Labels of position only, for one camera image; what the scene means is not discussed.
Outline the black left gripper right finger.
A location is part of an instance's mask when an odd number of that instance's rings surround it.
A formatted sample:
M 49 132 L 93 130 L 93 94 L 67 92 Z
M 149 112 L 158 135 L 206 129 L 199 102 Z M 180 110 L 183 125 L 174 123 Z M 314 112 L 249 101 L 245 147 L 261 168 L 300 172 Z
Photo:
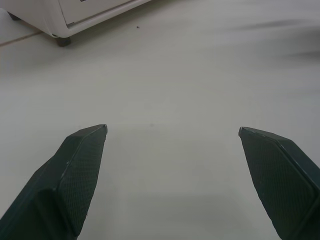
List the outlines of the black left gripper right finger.
M 290 139 L 241 127 L 246 162 L 257 195 L 282 240 L 320 238 L 320 169 Z

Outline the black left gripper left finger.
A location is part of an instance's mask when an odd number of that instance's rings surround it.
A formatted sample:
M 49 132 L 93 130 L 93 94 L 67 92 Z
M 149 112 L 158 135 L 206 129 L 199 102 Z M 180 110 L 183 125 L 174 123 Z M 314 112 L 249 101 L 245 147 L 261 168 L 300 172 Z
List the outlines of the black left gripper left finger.
M 76 240 L 97 186 L 107 133 L 100 124 L 66 137 L 0 219 L 0 238 Z

